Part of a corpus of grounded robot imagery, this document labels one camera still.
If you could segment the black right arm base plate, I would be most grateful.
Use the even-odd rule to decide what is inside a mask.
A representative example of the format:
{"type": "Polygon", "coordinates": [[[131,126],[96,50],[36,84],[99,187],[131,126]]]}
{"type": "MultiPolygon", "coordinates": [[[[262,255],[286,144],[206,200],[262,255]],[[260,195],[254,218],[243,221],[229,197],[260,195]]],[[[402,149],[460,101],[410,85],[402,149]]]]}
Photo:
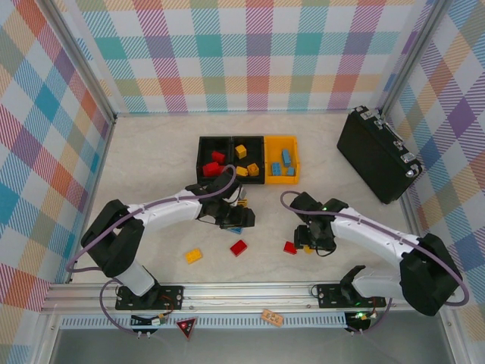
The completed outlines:
{"type": "Polygon", "coordinates": [[[313,294],[321,309],[373,309],[384,308],[387,305],[383,297],[363,297],[351,284],[317,284],[313,294]]]}

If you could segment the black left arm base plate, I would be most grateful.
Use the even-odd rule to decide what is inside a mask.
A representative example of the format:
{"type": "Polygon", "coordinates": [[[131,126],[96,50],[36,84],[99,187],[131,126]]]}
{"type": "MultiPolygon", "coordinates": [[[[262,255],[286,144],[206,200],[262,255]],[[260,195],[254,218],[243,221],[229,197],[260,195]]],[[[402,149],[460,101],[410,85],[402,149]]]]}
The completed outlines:
{"type": "Polygon", "coordinates": [[[183,286],[161,286],[156,284],[147,293],[137,296],[128,287],[117,289],[115,309],[119,311],[174,311],[181,310],[183,304],[183,286]]]}

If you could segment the aluminium front rail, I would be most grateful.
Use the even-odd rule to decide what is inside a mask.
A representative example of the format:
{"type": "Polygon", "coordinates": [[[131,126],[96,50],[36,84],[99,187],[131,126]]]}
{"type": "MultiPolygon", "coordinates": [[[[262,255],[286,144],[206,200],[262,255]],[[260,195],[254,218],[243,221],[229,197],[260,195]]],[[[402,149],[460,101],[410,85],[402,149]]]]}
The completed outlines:
{"type": "MultiPolygon", "coordinates": [[[[357,312],[370,308],[321,309],[313,294],[316,282],[280,283],[175,283],[183,286],[183,304],[175,313],[259,313],[269,309],[278,313],[357,312]]],[[[54,284],[48,290],[42,314],[95,314],[101,312],[102,284],[54,284]]],[[[384,308],[373,308],[382,311],[384,308]]]]}

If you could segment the small wooden tag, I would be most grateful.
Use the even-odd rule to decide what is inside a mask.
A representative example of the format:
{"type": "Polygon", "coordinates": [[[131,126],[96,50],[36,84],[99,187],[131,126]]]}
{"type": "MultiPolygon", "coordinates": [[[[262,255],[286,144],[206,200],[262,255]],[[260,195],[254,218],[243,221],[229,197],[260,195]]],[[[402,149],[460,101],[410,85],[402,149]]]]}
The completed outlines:
{"type": "Polygon", "coordinates": [[[261,314],[261,319],[270,325],[276,326],[278,328],[283,326],[284,317],[279,315],[269,309],[264,309],[261,314]]]}

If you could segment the black plastic bin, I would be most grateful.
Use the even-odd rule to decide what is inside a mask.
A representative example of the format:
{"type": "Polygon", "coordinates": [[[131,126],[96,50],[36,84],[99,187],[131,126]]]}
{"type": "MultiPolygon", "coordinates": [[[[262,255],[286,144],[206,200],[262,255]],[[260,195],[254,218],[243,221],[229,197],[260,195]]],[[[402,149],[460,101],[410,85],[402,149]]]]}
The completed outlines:
{"type": "Polygon", "coordinates": [[[230,136],[201,136],[199,137],[198,154],[196,159],[196,176],[199,183],[205,183],[213,181],[215,177],[204,177],[202,175],[202,166],[210,162],[211,153],[214,150],[222,152],[226,155],[225,164],[230,164],[232,162],[233,152],[232,152],[232,139],[230,136]]]}
{"type": "Polygon", "coordinates": [[[251,164],[258,167],[257,176],[237,176],[236,179],[242,184],[264,184],[264,137],[263,136],[233,136],[232,137],[232,156],[230,163],[235,167],[248,168],[251,164]],[[246,157],[239,158],[236,155],[236,147],[246,148],[246,157]]]}

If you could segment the small board with green light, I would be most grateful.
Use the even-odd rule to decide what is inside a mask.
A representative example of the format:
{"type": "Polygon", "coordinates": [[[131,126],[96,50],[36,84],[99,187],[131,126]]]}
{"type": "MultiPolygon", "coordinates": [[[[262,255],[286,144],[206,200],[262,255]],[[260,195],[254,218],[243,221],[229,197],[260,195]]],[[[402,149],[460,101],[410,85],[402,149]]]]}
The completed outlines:
{"type": "Polygon", "coordinates": [[[346,316],[346,330],[349,332],[366,331],[372,325],[372,312],[347,312],[346,316]]]}

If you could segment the aluminium frame post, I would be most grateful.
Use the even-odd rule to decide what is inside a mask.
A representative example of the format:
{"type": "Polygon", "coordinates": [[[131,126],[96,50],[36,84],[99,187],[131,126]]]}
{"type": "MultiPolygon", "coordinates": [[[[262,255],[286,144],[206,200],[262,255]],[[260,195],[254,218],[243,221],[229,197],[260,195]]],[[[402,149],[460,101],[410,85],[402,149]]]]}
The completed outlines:
{"type": "Polygon", "coordinates": [[[116,113],[111,107],[111,103],[108,101],[108,98],[102,90],[102,87],[94,72],[89,66],[89,63],[84,56],[77,39],[70,31],[64,17],[55,4],[55,0],[36,0],[36,2],[60,39],[67,55],[73,62],[74,67],[84,80],[87,89],[92,93],[92,97],[94,98],[96,104],[98,107],[100,107],[102,113],[109,120],[110,124],[115,124],[117,120],[116,113]]]}
{"type": "Polygon", "coordinates": [[[386,114],[396,103],[453,0],[416,0],[396,43],[395,60],[385,73],[376,108],[386,114]]]}

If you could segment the black hard case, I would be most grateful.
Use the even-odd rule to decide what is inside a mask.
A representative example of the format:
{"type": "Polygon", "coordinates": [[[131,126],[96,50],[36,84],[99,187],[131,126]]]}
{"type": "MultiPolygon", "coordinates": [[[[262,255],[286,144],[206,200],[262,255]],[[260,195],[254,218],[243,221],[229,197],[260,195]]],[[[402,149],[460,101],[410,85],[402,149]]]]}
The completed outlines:
{"type": "Polygon", "coordinates": [[[404,140],[363,105],[348,113],[337,148],[384,204],[399,199],[423,171],[404,140]]]}

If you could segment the yellow plastic bin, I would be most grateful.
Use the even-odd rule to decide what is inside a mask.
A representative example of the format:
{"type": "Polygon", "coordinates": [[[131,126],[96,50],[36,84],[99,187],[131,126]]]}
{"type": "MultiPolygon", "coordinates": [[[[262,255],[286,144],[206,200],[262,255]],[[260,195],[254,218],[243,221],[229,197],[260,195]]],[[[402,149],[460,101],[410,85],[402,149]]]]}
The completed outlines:
{"type": "Polygon", "coordinates": [[[264,136],[264,165],[266,184],[297,184],[300,175],[300,161],[298,153],[298,141],[292,135],[266,135],[264,136]],[[289,175],[283,163],[283,151],[289,153],[290,167],[294,173],[289,175]],[[280,165],[280,175],[273,173],[273,163],[280,165]]]}

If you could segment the red black triangle tag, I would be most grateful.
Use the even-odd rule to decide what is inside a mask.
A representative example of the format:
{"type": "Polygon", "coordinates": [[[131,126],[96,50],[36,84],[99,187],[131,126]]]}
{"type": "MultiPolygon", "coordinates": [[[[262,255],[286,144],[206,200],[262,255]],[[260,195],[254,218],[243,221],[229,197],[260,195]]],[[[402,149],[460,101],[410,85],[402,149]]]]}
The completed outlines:
{"type": "Polygon", "coordinates": [[[183,333],[183,336],[187,340],[190,340],[197,323],[198,323],[198,318],[192,317],[192,318],[184,318],[184,319],[178,320],[175,322],[175,325],[181,330],[181,332],[183,333]]]}

